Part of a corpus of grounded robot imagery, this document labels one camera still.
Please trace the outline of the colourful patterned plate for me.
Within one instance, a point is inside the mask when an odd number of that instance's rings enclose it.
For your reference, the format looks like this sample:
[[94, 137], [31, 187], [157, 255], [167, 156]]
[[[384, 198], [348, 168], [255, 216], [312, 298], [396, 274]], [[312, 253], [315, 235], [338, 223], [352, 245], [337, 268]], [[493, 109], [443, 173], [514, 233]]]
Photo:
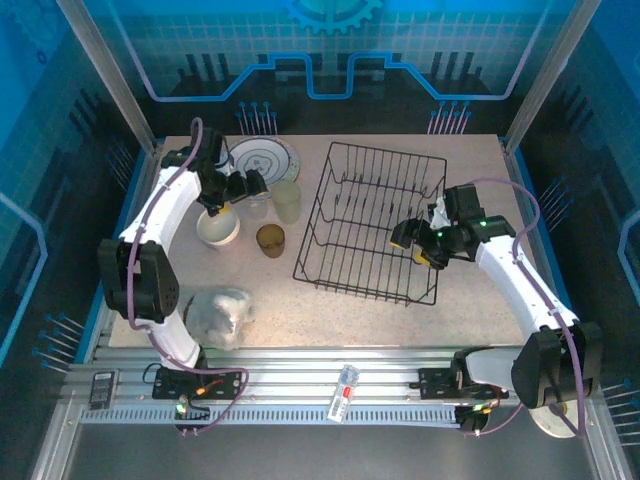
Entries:
[[267, 186], [282, 180], [295, 182], [300, 173], [300, 157], [295, 148], [283, 140], [254, 136], [236, 142], [230, 148], [235, 169], [243, 177], [249, 170], [260, 173]]

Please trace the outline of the white bowl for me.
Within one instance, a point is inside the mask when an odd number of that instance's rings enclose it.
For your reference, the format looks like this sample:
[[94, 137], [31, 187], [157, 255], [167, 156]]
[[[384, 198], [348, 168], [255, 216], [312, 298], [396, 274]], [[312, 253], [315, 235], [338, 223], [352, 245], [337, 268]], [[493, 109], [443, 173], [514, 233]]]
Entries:
[[224, 208], [221, 213], [211, 217], [204, 211], [196, 223], [198, 238], [211, 248], [226, 248], [238, 237], [241, 222], [232, 208]]

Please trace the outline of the crumpled white plastic bag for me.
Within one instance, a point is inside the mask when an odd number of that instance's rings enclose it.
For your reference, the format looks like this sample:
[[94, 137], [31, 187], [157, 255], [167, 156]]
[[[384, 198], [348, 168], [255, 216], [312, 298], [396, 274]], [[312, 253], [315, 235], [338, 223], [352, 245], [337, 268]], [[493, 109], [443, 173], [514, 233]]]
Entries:
[[244, 344], [245, 326], [253, 321], [252, 298], [232, 287], [201, 290], [186, 302], [183, 319], [201, 346], [235, 350]]

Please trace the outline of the small black flat device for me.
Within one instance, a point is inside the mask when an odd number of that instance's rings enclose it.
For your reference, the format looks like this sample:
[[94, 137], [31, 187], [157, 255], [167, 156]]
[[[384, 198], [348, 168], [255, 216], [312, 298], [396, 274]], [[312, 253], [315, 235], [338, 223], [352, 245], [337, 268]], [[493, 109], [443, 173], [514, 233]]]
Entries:
[[96, 372], [92, 377], [88, 406], [91, 411], [111, 408], [118, 383], [119, 371]]

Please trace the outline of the black wire dish rack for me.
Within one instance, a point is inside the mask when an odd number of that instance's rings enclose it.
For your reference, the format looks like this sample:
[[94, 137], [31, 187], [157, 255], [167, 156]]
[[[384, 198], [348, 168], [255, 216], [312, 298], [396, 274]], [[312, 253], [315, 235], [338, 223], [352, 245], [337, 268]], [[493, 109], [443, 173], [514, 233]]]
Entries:
[[432, 306], [438, 274], [395, 247], [393, 229], [424, 219], [443, 193], [447, 161], [331, 143], [293, 277], [317, 289], [395, 304]]

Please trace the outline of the clear glass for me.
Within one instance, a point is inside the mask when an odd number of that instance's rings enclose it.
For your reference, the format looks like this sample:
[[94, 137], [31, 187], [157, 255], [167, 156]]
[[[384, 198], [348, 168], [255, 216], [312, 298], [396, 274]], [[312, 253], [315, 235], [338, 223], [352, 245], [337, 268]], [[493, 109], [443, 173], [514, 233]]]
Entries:
[[269, 211], [269, 197], [257, 195], [249, 197], [244, 201], [246, 216], [254, 221], [263, 220]]

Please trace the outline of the brown translucent cup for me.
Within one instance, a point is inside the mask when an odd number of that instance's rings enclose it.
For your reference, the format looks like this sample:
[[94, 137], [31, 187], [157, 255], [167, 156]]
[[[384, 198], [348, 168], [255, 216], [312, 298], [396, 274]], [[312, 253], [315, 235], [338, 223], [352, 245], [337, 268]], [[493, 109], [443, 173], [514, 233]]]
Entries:
[[279, 258], [285, 248], [285, 232], [277, 224], [266, 224], [256, 232], [256, 242], [264, 255]]

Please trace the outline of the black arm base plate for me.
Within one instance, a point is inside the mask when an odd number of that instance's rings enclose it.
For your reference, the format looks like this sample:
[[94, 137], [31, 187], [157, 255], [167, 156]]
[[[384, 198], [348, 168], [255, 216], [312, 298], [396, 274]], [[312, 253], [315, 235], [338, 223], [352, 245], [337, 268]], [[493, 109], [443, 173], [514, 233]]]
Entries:
[[233, 400], [239, 394], [242, 376], [237, 373], [194, 374], [160, 367], [152, 383], [152, 398], [178, 400]]
[[460, 370], [451, 368], [420, 368], [418, 380], [410, 384], [422, 400], [503, 400], [509, 392], [488, 384], [469, 380]]

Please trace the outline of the black connector block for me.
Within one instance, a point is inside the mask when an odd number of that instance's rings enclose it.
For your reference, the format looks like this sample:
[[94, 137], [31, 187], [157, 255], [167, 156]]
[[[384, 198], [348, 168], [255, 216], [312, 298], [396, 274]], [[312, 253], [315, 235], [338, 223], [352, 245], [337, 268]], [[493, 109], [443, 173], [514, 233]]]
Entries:
[[488, 424], [492, 410], [491, 406], [485, 404], [456, 406], [454, 414], [458, 430], [465, 434], [476, 435]]
[[189, 430], [197, 433], [200, 429], [197, 422], [209, 420], [210, 417], [209, 408], [196, 406], [190, 397], [182, 395], [174, 408], [174, 427], [182, 436]]

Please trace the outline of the aluminium frame post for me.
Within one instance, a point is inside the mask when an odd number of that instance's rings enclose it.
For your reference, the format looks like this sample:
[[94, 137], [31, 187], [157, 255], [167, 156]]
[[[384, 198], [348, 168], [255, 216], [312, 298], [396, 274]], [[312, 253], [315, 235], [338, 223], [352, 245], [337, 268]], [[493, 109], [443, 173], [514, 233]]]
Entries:
[[519, 147], [601, 2], [602, 0], [575, 0], [570, 14], [507, 131], [505, 151], [508, 154], [514, 154]]
[[107, 91], [145, 153], [156, 153], [156, 140], [140, 105], [83, 0], [55, 0]]

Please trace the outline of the clear packet with red label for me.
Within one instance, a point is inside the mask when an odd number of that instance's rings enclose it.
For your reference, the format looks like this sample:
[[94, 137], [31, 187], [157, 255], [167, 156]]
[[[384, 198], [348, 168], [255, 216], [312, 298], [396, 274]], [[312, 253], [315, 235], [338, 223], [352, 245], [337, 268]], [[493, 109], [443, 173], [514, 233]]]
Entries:
[[345, 365], [329, 404], [326, 419], [334, 423], [342, 423], [351, 404], [354, 391], [358, 386], [360, 370], [353, 365]]

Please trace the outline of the aluminium rail beam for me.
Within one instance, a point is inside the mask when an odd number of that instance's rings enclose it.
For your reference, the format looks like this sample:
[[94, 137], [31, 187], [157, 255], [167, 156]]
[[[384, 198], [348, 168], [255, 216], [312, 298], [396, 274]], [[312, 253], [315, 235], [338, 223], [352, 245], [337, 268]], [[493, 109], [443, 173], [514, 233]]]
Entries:
[[[244, 367], [249, 384], [242, 405], [327, 405], [345, 365], [360, 370], [353, 403], [360, 405], [413, 405], [419, 393], [409, 384], [417, 370], [450, 365], [456, 347], [314, 347], [243, 348], [206, 351], [215, 368]], [[76, 403], [89, 399], [92, 376], [119, 372], [116, 403], [149, 403], [152, 387], [142, 381], [143, 370], [159, 356], [151, 348], [100, 347], [93, 359], [74, 364], [63, 381], [60, 397]]]

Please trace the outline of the grey tape roll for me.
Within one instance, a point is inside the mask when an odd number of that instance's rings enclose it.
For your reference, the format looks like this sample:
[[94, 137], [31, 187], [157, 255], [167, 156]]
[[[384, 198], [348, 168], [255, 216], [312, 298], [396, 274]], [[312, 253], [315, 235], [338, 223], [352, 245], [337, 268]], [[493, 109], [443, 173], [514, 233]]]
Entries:
[[534, 423], [553, 438], [569, 439], [577, 435], [579, 409], [576, 400], [529, 409], [528, 413]]

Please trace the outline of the frosted green cup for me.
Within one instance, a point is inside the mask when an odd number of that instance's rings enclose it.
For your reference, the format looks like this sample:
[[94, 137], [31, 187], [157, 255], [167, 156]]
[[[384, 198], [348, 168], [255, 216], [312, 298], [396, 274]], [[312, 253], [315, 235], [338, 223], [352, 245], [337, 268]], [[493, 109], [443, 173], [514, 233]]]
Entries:
[[281, 222], [296, 223], [301, 214], [301, 189], [297, 183], [283, 179], [271, 189], [272, 201]]

